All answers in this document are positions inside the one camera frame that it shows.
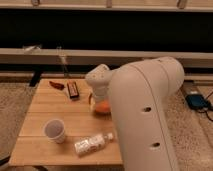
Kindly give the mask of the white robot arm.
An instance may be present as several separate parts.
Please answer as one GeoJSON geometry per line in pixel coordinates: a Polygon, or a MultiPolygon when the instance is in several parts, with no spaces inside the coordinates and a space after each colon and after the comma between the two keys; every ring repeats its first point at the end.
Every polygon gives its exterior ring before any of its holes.
{"type": "Polygon", "coordinates": [[[183,84],[184,69],[172,57],[101,64],[86,74],[93,98],[107,99],[125,171],[179,171],[163,101],[183,84]]]}

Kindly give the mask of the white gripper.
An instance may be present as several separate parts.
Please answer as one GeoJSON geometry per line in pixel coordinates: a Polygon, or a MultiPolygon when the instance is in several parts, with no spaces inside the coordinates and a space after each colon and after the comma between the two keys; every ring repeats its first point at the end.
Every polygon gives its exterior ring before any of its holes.
{"type": "Polygon", "coordinates": [[[100,101],[103,101],[103,100],[108,100],[107,87],[106,86],[93,87],[92,88],[92,92],[90,93],[90,95],[93,96],[93,98],[94,98],[94,100],[96,102],[100,102],[100,101]]]}

